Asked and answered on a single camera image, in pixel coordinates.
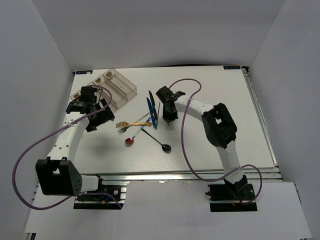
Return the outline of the black spoon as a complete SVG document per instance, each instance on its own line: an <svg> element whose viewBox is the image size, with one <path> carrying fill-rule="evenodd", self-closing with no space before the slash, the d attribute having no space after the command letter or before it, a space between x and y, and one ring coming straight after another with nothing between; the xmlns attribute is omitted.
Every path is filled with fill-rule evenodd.
<svg viewBox="0 0 320 240"><path fill-rule="evenodd" d="M157 140L155 137L153 137L150 133L148 133L146 130L142 129L142 131L147 134L149 137L151 137L153 140L155 140L159 145L161 145L161 149L165 152L165 153L169 153L172 148L170 145L168 144L162 144L159 140Z"/></svg>

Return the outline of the iridescent purple spoon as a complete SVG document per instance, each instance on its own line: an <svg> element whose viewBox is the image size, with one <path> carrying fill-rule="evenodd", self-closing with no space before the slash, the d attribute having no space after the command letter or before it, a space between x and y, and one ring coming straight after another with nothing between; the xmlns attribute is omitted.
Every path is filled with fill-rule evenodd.
<svg viewBox="0 0 320 240"><path fill-rule="evenodd" d="M132 145L132 144L134 143L135 137L140 133L140 131L141 131L144 127L145 127L145 126L141 126L141 127L139 128L139 130L138 130L132 137L127 138L127 139L124 141L124 143L125 143L126 145L128 145L128 146Z"/></svg>

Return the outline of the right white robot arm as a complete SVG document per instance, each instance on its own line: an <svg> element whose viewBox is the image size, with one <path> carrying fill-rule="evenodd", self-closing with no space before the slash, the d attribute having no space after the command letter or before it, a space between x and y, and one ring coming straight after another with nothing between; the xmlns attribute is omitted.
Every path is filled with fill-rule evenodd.
<svg viewBox="0 0 320 240"><path fill-rule="evenodd" d="M225 177L226 195L236 200L244 193L247 177L240 167L236 151L237 126L226 105L202 103L182 91L171 91L164 86L156 92L163 103L162 117L167 123L178 118L178 113L192 116L202 122L206 138L216 147Z"/></svg>

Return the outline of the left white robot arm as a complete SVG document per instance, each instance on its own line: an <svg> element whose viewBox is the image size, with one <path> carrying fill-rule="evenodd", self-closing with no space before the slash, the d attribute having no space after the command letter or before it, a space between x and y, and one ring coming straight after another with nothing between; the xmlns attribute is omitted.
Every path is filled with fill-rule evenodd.
<svg viewBox="0 0 320 240"><path fill-rule="evenodd" d="M99 99L99 86L83 86L79 97L66 109L62 131L45 159L36 162L35 170L42 193L47 196L78 196L88 192L94 199L105 196L106 187L96 175L82 175L75 167L76 152L84 132L113 121L110 101Z"/></svg>

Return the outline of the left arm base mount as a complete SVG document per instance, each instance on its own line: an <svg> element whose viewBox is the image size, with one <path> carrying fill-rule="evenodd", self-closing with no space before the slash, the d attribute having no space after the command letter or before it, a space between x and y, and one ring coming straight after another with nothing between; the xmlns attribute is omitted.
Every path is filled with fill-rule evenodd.
<svg viewBox="0 0 320 240"><path fill-rule="evenodd" d="M78 195L73 204L75 210L121 210L124 206L127 184L109 181L97 176L97 189Z"/></svg>

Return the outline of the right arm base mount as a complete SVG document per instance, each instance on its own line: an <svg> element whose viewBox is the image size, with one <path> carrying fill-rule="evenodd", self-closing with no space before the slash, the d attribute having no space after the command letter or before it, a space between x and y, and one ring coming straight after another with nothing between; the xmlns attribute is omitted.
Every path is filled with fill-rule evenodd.
<svg viewBox="0 0 320 240"><path fill-rule="evenodd" d="M208 185L205 193L209 200L212 213L257 212L256 201L253 200L255 192L252 184L248 184L238 194L225 184Z"/></svg>

